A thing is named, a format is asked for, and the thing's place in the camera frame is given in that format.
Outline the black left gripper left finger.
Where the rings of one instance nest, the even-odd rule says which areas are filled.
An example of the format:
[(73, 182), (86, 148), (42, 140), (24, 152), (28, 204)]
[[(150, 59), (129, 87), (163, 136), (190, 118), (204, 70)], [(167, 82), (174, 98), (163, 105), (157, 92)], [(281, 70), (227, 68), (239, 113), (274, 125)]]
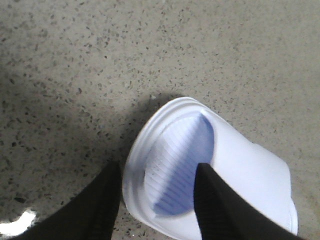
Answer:
[(17, 240), (110, 240), (121, 200), (121, 169), (108, 163), (75, 198)]

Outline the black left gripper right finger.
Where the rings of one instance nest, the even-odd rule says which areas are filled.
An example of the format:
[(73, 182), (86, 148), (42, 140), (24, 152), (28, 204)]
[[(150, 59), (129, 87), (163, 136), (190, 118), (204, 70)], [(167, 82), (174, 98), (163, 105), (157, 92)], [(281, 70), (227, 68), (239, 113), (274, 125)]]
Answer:
[(203, 240), (298, 240), (238, 195), (208, 163), (196, 168), (193, 205)]

